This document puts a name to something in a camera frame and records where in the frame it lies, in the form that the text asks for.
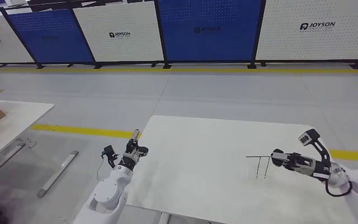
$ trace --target table leg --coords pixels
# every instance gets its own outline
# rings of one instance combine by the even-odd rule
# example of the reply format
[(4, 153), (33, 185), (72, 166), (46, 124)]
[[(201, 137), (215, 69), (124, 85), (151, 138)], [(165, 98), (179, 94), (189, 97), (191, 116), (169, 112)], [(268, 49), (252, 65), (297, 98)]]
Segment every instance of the table leg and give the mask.
[(168, 224), (170, 218), (170, 214), (162, 213), (161, 219), (159, 220), (159, 224)]
[(18, 144), (16, 144), (16, 146), (13, 149), (11, 149), (5, 156), (3, 156), (2, 160), (0, 161), (0, 167), (4, 165), (13, 155), (15, 155), (16, 152), (18, 152), (20, 149), (22, 149), (25, 146), (25, 143), (23, 141), (18, 141), (18, 140), (15, 141), (18, 142)]
[(78, 154), (78, 151), (72, 151), (71, 154), (66, 158), (66, 160), (61, 165), (60, 170), (58, 170), (56, 173), (54, 173), (50, 179), (45, 183), (45, 185), (38, 191), (37, 197), (42, 198), (46, 192), (49, 190), (49, 188), (54, 184), (56, 179), (61, 175), (61, 173), (66, 169), (66, 167), (70, 164), (70, 162), (75, 158), (75, 156)]

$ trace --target pegboard panel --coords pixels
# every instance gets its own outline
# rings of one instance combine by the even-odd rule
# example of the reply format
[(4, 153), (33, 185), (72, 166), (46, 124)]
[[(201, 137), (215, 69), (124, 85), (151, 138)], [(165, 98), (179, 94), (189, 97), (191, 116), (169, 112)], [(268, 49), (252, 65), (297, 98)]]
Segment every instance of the pegboard panel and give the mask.
[(357, 9), (357, 0), (267, 0), (256, 59), (358, 59)]
[(69, 10), (12, 14), (9, 18), (38, 62), (92, 62)]
[(261, 0), (159, 0), (168, 60), (250, 60)]
[(0, 16), (0, 63), (34, 62), (8, 22)]
[(74, 9), (98, 62), (163, 60), (154, 2)]

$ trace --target floor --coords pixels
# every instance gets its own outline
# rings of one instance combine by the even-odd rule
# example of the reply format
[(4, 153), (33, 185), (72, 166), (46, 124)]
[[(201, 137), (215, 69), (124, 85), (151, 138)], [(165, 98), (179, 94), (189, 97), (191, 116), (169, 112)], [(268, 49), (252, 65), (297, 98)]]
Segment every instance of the floor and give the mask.
[[(309, 124), (329, 148), (358, 151), (358, 76), (344, 72), (351, 70), (347, 65), (272, 66), (254, 72), (220, 72), (229, 67), (219, 66), (201, 72), (173, 68), (165, 72), (102, 68), (89, 73), (74, 72), (76, 67), (54, 71), (1, 68), (0, 89), (4, 91), (0, 100), (54, 103), (55, 108), (39, 123), (86, 128), (143, 130), (152, 115)], [(286, 72), (268, 71), (273, 68)], [(296, 68), (304, 70), (292, 72)], [(37, 199), (36, 192), (53, 171), (32, 150), (21, 150), (0, 169), (0, 205), (14, 224), (71, 223), (97, 183), (102, 149), (112, 144), (122, 152), (127, 142), (36, 130), (26, 131), (23, 138), (35, 140), (33, 150), (50, 154), (57, 162), (72, 150), (79, 151), (79, 156), (43, 199)], [(358, 168), (357, 162), (339, 162)], [(99, 178), (109, 171), (104, 164)], [(155, 211), (125, 207), (119, 223), (155, 224), (159, 217)], [(207, 221), (185, 217), (170, 221), (182, 223)]]

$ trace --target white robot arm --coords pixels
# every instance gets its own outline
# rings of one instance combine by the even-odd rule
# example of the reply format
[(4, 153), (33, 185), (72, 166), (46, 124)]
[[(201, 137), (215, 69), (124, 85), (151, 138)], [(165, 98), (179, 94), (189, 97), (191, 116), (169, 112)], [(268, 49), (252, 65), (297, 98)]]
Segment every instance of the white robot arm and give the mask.
[[(139, 130), (135, 130), (118, 165), (114, 164), (117, 154), (114, 153), (112, 146), (107, 146), (102, 152), (102, 158), (107, 156), (108, 163), (113, 168), (111, 174), (97, 184), (73, 224), (116, 224), (118, 222), (127, 201), (127, 192), (124, 189), (131, 181), (133, 168), (139, 162), (140, 157), (148, 154), (146, 147), (138, 146), (138, 136)], [(98, 204), (110, 213), (97, 212)]]
[[(303, 146), (311, 144), (320, 154), (322, 160), (302, 156), (296, 152), (284, 153), (275, 149), (271, 154), (272, 163), (276, 166), (308, 175), (326, 185), (326, 192), (333, 197), (345, 197), (355, 218), (358, 220), (358, 170), (351, 170), (330, 160), (326, 148), (319, 141), (320, 135), (315, 129), (306, 131), (298, 140)], [(329, 188), (339, 188), (342, 194), (332, 194)]]

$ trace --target white desk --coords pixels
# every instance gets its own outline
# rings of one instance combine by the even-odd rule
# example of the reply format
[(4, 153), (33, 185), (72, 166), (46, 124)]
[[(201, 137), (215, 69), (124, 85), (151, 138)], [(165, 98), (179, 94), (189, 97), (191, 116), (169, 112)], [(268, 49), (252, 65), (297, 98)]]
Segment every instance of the white desk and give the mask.
[[(7, 148), (21, 135), (22, 132), (33, 125), (54, 106), (54, 104), (0, 100), (0, 109), (6, 114), (4, 118), (0, 119), (0, 151)], [(25, 146), (25, 142), (19, 140), (18, 144), (15, 145), (15, 147), (0, 161), (0, 167), (23, 146)], [(37, 196), (39, 198), (42, 198), (45, 195), (47, 190), (77, 154), (77, 151), (73, 151), (65, 162), (59, 166), (59, 169), (55, 171), (54, 175), (38, 192)], [(53, 167), (54, 161), (47, 160), (47, 163), (49, 166)]]
[(153, 116), (139, 140), (149, 153), (134, 168), (127, 204), (230, 224), (356, 223), (345, 200), (329, 196), (313, 178), (272, 162), (265, 179), (247, 175), (246, 156), (276, 148), (320, 159), (298, 141), (310, 128)]

